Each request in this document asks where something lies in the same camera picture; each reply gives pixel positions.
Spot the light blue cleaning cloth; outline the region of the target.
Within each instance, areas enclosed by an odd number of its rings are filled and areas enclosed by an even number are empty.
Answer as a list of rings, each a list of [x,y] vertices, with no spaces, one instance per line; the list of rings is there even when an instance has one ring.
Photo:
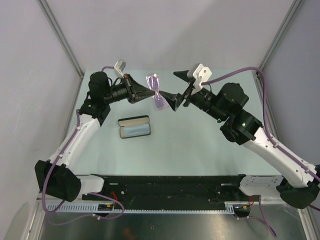
[[[123,128],[123,136],[125,138],[142,136],[149,133],[148,126],[139,125],[139,126],[128,126]]]

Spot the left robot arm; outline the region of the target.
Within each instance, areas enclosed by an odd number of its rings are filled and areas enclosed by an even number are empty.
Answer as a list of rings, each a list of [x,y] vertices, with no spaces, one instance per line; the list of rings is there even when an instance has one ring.
[[[111,188],[104,184],[103,177],[94,174],[76,176],[77,160],[103,125],[111,111],[111,104],[122,100],[135,104],[155,95],[152,89],[136,82],[130,74],[120,75],[118,79],[120,83],[115,84],[104,71],[91,74],[88,92],[76,111],[73,129],[48,160],[39,160],[35,164],[36,179],[43,198],[51,196],[72,202],[79,195],[89,193],[100,200],[110,196]]]

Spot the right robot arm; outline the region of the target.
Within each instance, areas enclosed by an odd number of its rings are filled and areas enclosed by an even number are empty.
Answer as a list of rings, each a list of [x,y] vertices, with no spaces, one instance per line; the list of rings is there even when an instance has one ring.
[[[245,175],[230,188],[235,200],[242,201],[247,196],[279,197],[294,208],[304,209],[317,199],[320,167],[298,157],[271,135],[266,120],[260,121],[244,110],[249,97],[240,84],[225,83],[218,94],[214,94],[201,85],[206,84],[211,75],[207,68],[195,73],[185,70],[173,74],[189,84],[182,94],[159,91],[173,111],[180,105],[194,105],[223,123],[220,131],[229,142],[256,153],[280,173],[271,177]]]

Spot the pink transparent sunglasses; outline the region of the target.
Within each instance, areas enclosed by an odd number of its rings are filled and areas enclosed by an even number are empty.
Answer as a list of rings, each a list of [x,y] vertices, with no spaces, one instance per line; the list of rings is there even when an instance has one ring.
[[[148,88],[154,91],[154,95],[152,96],[155,109],[158,111],[162,111],[169,107],[167,101],[164,99],[162,95],[160,95],[160,83],[159,83],[159,75],[157,73],[151,73],[146,76],[146,82]]]

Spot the dark green glasses case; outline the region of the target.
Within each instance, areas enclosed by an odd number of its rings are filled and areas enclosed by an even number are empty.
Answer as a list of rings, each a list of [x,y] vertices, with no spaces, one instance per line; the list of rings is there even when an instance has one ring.
[[[148,115],[121,118],[117,123],[120,127],[119,135],[122,139],[143,137],[152,133]]]

